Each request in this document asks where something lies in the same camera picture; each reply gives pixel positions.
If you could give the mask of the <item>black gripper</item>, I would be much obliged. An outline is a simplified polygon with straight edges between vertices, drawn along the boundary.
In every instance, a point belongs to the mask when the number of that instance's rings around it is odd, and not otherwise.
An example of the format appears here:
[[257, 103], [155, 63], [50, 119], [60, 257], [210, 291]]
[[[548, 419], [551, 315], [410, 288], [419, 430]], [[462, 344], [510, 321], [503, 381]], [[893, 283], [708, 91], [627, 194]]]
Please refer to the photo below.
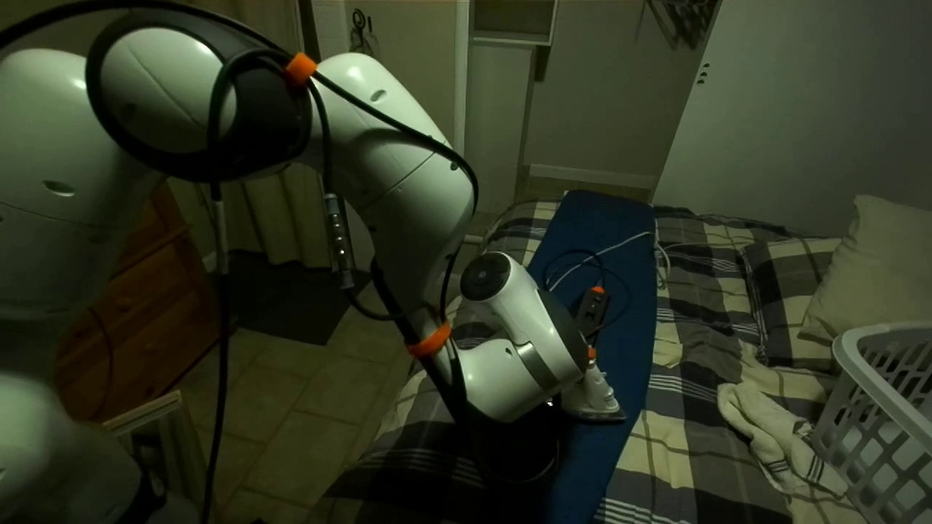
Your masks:
[[588, 362], [598, 362], [598, 337], [604, 333], [605, 311], [608, 311], [608, 291], [604, 286], [592, 286], [577, 304], [577, 325], [585, 340]]

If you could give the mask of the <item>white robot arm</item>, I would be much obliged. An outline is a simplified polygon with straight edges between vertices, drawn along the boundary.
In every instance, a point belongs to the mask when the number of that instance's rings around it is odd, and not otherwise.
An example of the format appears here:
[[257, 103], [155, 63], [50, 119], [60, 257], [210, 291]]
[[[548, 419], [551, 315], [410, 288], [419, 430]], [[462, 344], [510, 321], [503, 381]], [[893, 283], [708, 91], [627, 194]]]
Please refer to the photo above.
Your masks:
[[242, 177], [292, 161], [334, 177], [371, 226], [408, 349], [454, 417], [491, 436], [491, 471], [529, 484], [557, 446], [521, 423], [573, 387], [588, 344], [507, 254], [468, 266], [462, 293], [491, 321], [471, 347], [432, 301], [475, 212], [475, 180], [419, 103], [371, 56], [283, 56], [206, 18], [107, 27], [84, 56], [15, 50], [0, 63], [0, 509], [116, 524], [142, 468], [75, 423], [53, 390], [57, 337], [116, 269], [167, 177]]

